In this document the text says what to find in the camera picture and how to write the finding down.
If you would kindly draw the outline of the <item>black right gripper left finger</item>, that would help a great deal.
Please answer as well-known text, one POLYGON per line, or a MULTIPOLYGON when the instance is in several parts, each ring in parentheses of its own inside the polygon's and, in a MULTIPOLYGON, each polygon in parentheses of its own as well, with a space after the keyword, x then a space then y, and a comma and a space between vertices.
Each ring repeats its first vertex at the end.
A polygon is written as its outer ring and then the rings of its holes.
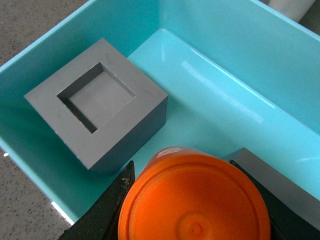
POLYGON ((59 237, 60 240, 117 240, 124 200, 135 182, 131 160, 90 209, 59 237))

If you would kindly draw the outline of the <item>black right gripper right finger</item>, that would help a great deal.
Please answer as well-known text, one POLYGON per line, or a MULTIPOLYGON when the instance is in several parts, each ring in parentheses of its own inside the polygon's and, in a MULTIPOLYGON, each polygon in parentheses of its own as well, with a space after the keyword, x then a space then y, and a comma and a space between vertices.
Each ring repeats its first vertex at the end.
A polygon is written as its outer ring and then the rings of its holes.
POLYGON ((230 160, 229 163, 242 171, 261 194, 269 215, 272 240, 318 240, 320 238, 320 231, 317 228, 293 212, 234 160, 230 160))

